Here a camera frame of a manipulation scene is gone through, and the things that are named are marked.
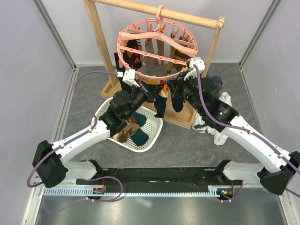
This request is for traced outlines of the pink round clip hanger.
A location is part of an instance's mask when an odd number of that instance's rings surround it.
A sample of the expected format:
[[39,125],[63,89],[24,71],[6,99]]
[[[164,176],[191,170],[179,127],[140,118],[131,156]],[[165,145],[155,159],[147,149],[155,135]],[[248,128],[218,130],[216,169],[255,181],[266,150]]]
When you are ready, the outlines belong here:
[[[187,70],[187,60],[196,57],[197,42],[194,35],[181,24],[162,16],[164,5],[159,5],[154,18],[143,19],[128,25],[119,32],[117,54],[120,67],[131,69],[124,61],[124,51],[138,53],[142,67],[135,71],[135,77],[152,84],[175,78]],[[125,46],[126,40],[137,40],[142,50]]]

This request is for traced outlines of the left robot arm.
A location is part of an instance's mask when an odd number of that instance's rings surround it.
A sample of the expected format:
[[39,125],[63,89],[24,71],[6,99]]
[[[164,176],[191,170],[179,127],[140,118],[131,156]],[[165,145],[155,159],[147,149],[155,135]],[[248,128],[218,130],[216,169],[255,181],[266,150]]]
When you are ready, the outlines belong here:
[[91,162],[73,163],[71,159],[92,145],[112,138],[129,123],[134,113],[145,102],[152,103],[159,96],[163,85],[139,83],[131,93],[117,91],[92,114],[92,124],[65,139],[49,143],[40,142],[32,162],[33,172],[46,188],[53,188],[63,180],[87,179],[99,184],[103,173]]

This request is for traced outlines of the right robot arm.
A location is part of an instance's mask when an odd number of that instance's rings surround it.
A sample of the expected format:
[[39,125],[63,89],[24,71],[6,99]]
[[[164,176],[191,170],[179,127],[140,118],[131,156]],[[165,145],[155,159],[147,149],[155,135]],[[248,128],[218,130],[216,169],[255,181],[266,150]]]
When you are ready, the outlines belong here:
[[296,173],[300,154],[288,152],[270,142],[226,102],[224,94],[210,78],[167,80],[172,97],[182,98],[199,113],[206,126],[233,139],[250,152],[258,164],[228,161],[215,172],[215,180],[226,184],[230,180],[259,182],[269,192],[282,195]]

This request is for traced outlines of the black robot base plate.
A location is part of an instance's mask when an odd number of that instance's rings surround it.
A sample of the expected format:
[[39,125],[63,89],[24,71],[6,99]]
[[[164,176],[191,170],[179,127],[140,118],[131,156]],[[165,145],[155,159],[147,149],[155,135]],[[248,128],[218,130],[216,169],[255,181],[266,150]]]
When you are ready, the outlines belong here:
[[221,173],[221,167],[145,167],[145,168],[101,168],[93,160],[97,173],[93,177],[105,180],[84,181],[77,179],[77,185],[105,185],[107,192],[120,191],[121,181],[124,193],[191,193],[207,192],[208,186],[231,187],[241,185],[241,180],[231,181]]

